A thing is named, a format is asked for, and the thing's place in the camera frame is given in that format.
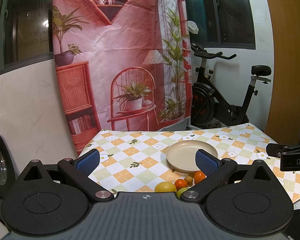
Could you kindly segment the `orange tangerine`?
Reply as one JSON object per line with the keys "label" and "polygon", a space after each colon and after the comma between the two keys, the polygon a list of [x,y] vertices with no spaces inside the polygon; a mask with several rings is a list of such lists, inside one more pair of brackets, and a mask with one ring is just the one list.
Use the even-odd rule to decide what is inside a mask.
{"label": "orange tangerine", "polygon": [[194,174],[193,178],[194,178],[194,183],[198,184],[206,178],[206,175],[202,171],[197,171]]}
{"label": "orange tangerine", "polygon": [[182,188],[187,188],[188,187],[188,182],[185,179],[177,179],[174,182],[174,185],[175,185],[177,191],[179,191]]}

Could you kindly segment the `large green apple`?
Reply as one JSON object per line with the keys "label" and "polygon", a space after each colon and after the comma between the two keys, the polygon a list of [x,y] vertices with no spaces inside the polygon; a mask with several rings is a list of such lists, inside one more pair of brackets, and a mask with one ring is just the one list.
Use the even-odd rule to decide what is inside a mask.
{"label": "large green apple", "polygon": [[188,187],[182,187],[181,189],[179,189],[177,191],[177,198],[180,199],[181,194],[184,193],[185,191],[187,191],[189,188]]}

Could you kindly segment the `round yellow orange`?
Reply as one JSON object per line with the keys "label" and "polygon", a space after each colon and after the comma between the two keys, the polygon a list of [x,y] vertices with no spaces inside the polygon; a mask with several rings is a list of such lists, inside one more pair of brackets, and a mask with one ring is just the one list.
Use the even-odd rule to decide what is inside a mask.
{"label": "round yellow orange", "polygon": [[168,181],[160,182],[155,186],[154,192],[176,192],[177,188],[175,185]]}

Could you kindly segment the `small tan longan fruit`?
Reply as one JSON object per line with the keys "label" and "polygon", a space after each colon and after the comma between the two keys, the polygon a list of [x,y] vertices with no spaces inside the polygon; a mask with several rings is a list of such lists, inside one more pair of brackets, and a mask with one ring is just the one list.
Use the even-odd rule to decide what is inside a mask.
{"label": "small tan longan fruit", "polygon": [[189,186],[193,185],[193,178],[191,176],[186,176],[184,180],[187,182]]}

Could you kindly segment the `beige round plate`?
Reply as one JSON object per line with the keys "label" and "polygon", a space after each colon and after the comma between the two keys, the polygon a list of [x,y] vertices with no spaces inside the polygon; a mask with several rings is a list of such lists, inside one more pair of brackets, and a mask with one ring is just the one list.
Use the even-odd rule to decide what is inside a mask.
{"label": "beige round plate", "polygon": [[218,157],[217,150],[207,142],[185,140],[169,146],[166,151],[166,159],[172,167],[179,171],[197,172],[199,168],[196,165],[195,156],[200,149]]}

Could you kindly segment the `wooden door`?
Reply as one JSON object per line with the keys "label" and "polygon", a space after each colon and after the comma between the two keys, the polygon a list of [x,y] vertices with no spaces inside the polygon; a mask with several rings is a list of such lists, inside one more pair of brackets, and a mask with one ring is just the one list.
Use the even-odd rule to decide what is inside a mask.
{"label": "wooden door", "polygon": [[266,134],[280,144],[300,140],[300,0],[268,0],[274,81]]}

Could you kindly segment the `checkered floral tablecloth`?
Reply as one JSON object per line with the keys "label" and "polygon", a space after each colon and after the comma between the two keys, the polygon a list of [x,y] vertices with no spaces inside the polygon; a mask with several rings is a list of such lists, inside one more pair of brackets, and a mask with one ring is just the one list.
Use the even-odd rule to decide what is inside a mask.
{"label": "checkered floral tablecloth", "polygon": [[264,160],[293,202],[300,199],[300,171],[282,172],[280,161],[266,154],[272,143],[253,124],[217,129],[168,132],[120,132],[103,130],[82,153],[100,153],[100,164],[89,178],[113,194],[119,191],[152,192],[163,181],[174,183],[197,171],[196,150],[238,164]]}

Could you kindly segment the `pink printed backdrop cloth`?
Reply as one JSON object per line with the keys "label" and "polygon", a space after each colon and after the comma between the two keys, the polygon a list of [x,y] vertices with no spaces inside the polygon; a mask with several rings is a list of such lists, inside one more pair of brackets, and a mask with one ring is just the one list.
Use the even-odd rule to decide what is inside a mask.
{"label": "pink printed backdrop cloth", "polygon": [[185,129],[191,52],[185,0],[52,0],[53,53],[72,141],[102,129]]}

